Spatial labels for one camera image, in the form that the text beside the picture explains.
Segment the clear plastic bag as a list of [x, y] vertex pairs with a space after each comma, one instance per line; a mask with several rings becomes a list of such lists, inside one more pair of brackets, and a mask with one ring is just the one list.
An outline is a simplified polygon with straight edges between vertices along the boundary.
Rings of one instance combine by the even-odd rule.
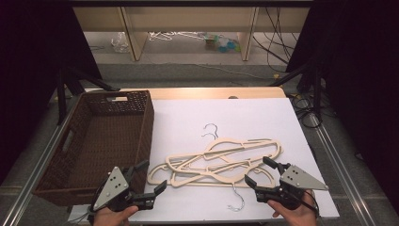
[[119, 32], [115, 38], [111, 39], [111, 46], [117, 53], [129, 53], [129, 43], [124, 32]]

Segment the metal rail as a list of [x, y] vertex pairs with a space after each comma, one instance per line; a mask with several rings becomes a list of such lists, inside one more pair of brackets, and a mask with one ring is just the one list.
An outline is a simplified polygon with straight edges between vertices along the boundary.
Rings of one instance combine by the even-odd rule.
[[346, 197], [350, 201], [359, 221], [362, 226], [376, 226], [376, 222], [371, 214], [371, 210], [368, 207], [366, 201], [361, 197], [357, 186], [352, 179], [349, 170], [344, 165], [335, 145], [333, 144], [327, 129], [323, 125], [321, 120], [317, 119], [314, 113], [310, 115], [311, 124], [315, 127], [316, 133], [322, 142], [325, 152], [327, 153], [328, 159], [334, 168], [337, 177], [343, 186]]
[[50, 102], [27, 146], [0, 185], [0, 226], [68, 226], [69, 208], [32, 194], [59, 132], [58, 106]]

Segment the colourful plastic toys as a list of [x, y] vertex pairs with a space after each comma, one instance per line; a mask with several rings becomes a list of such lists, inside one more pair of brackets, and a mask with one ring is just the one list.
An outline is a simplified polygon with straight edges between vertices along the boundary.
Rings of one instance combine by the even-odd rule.
[[241, 47], [236, 40], [226, 38], [222, 35], [207, 34], [204, 36], [204, 41], [206, 49], [215, 50], [219, 53], [227, 53], [229, 51], [241, 51]]

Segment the beige wooden shelf unit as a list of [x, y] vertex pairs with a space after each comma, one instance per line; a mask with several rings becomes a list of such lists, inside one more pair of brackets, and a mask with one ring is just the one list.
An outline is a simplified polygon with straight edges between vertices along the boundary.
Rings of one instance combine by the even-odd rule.
[[138, 61], [150, 31], [235, 32], [244, 61], [249, 60], [255, 32], [299, 33], [307, 8], [252, 7], [75, 7], [75, 16], [86, 32], [123, 32], [131, 59]]

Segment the dark curtain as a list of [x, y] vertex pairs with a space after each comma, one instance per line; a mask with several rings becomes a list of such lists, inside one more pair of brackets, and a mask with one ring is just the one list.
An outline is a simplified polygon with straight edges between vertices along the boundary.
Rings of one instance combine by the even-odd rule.
[[72, 7], [57, 0], [0, 0], [0, 184], [57, 86], [75, 68], [102, 76]]
[[313, 0], [287, 70], [317, 51], [333, 108], [399, 214], [399, 0]]

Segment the white hangers on floor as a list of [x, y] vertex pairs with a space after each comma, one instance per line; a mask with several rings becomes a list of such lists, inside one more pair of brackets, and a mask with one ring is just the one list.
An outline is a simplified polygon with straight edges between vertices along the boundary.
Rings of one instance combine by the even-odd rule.
[[195, 40], [204, 40], [204, 36], [198, 32], [158, 31], [158, 32], [149, 32], [148, 35], [149, 35], [149, 41], [155, 41], [155, 40], [172, 41], [173, 38], [177, 36], [189, 39], [195, 39]]

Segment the black tripod stand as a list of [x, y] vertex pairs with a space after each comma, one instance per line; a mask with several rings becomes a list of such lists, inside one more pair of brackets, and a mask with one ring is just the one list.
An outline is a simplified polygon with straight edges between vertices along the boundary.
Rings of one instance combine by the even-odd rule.
[[270, 87], [279, 87], [293, 78], [301, 76], [301, 79], [297, 85], [299, 91], [305, 90], [306, 86], [313, 88], [313, 104], [312, 111], [318, 117], [319, 121], [321, 118], [321, 72], [318, 63], [315, 60], [310, 60], [304, 65], [291, 71], [290, 73], [283, 76], [281, 79], [277, 79], [270, 84]]
[[80, 95], [85, 92], [83, 85], [80, 83], [81, 80], [86, 80], [106, 91], [119, 91], [119, 89], [107, 85], [101, 79], [95, 78], [88, 73], [84, 73], [74, 67], [63, 67], [57, 75], [58, 125], [60, 125], [67, 116], [65, 88], [68, 88], [73, 96]]

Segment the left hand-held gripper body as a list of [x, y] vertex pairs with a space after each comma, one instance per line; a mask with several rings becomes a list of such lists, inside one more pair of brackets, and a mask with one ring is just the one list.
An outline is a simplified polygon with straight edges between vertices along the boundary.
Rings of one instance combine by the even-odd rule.
[[107, 207], [113, 212], [120, 212], [130, 206], [136, 206], [139, 210], [153, 209], [156, 198], [154, 193], [137, 194], [130, 188], [135, 172], [135, 167], [114, 167], [96, 192], [90, 210], [98, 212]]

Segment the person's left hand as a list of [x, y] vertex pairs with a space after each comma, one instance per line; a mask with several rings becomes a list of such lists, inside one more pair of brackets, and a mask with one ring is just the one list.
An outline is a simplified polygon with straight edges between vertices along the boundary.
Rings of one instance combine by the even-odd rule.
[[98, 211], [94, 217], [93, 226], [129, 226], [129, 217], [138, 211], [137, 206], [130, 206], [120, 212], [109, 208]]

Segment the person's right hand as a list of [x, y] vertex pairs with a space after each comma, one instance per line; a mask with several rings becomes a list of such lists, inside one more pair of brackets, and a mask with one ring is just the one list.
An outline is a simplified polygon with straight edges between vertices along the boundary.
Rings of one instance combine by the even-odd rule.
[[267, 204], [274, 210], [273, 218], [282, 216], [290, 226], [317, 226], [315, 212], [305, 205], [300, 205], [296, 210], [290, 210], [272, 200]]

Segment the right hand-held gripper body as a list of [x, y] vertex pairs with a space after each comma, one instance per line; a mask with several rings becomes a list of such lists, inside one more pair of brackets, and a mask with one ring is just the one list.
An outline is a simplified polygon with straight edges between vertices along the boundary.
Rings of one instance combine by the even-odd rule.
[[328, 190], [328, 186], [305, 170], [295, 165], [276, 165], [279, 171], [279, 185], [273, 188], [255, 185], [257, 202], [274, 201], [289, 210], [296, 210], [303, 204], [306, 190]]

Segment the brown woven basket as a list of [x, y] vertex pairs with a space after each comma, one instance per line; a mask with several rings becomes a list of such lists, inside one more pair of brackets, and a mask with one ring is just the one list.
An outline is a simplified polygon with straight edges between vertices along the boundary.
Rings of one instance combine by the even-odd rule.
[[58, 206], [90, 203], [110, 170], [150, 158], [153, 122], [147, 90], [81, 94], [33, 194]]

